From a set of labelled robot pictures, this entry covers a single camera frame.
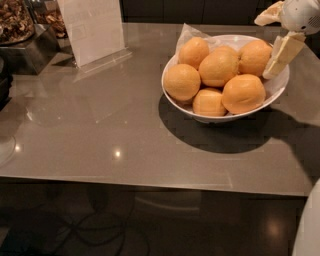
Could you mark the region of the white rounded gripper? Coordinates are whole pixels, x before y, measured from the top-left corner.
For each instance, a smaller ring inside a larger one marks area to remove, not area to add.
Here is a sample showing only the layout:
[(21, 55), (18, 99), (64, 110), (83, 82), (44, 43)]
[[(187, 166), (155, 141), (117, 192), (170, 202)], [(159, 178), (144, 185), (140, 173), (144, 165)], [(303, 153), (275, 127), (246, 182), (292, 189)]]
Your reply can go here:
[(278, 76), (291, 63), (305, 45), (305, 34), (313, 35), (320, 31), (320, 0), (278, 1), (254, 20), (258, 26), (275, 22), (281, 22), (289, 32), (284, 37), (276, 37), (271, 57), (263, 71), (265, 79)]

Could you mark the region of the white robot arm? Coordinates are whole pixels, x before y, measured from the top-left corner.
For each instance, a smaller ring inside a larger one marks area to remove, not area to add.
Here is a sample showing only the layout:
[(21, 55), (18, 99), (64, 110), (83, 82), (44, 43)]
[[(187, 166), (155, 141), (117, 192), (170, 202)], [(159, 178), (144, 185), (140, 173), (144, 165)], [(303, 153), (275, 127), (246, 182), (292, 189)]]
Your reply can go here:
[[(298, 55), (306, 36), (320, 31), (320, 0), (281, 0), (259, 14), (254, 23), (279, 22), (288, 33), (274, 41), (263, 77), (272, 79)], [(299, 222), (292, 256), (320, 256), (320, 179), (314, 184)]]

